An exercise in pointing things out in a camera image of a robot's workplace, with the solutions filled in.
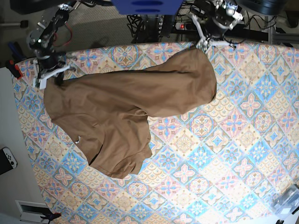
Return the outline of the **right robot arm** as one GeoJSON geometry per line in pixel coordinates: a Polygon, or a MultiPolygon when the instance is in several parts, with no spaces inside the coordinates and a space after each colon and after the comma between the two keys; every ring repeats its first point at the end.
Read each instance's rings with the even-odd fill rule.
{"type": "Polygon", "coordinates": [[[34,88],[45,89],[49,78],[62,79],[64,72],[71,69],[66,62],[66,52],[55,51],[54,39],[58,29],[68,21],[75,4],[75,1],[71,1],[46,9],[36,28],[27,37],[28,47],[36,56],[33,61],[34,88]]]}

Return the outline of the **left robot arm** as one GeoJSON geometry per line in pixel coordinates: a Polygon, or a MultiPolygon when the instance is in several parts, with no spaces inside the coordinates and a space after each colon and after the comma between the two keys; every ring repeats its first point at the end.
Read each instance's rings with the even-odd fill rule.
{"type": "Polygon", "coordinates": [[[227,31],[231,31],[243,20],[242,10],[246,13],[249,10],[258,15],[277,16],[287,4],[285,0],[206,0],[207,5],[197,6],[198,9],[204,10],[204,16],[207,18],[202,22],[199,21],[199,13],[190,12],[189,17],[192,19],[197,32],[199,41],[195,47],[207,52],[211,47],[230,46],[235,48],[240,42],[233,42],[225,37],[227,31]]]}

